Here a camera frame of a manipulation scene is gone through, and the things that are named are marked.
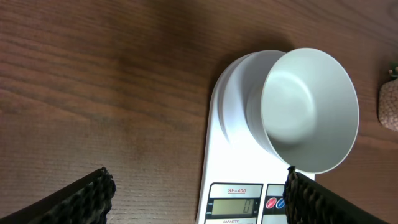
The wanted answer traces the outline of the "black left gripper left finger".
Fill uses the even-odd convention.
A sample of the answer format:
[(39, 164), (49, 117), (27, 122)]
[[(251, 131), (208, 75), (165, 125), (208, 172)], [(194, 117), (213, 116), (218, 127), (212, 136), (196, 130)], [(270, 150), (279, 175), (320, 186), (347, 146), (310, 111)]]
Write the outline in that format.
[(116, 193), (113, 176), (102, 167), (26, 208), (1, 223), (106, 224)]

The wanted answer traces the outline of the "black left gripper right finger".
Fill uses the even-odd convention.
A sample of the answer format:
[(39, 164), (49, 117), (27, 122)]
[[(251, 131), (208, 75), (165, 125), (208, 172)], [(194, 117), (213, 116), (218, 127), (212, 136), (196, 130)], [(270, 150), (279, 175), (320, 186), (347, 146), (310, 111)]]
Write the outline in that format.
[(288, 224), (387, 224), (374, 215), (288, 168), (282, 198)]

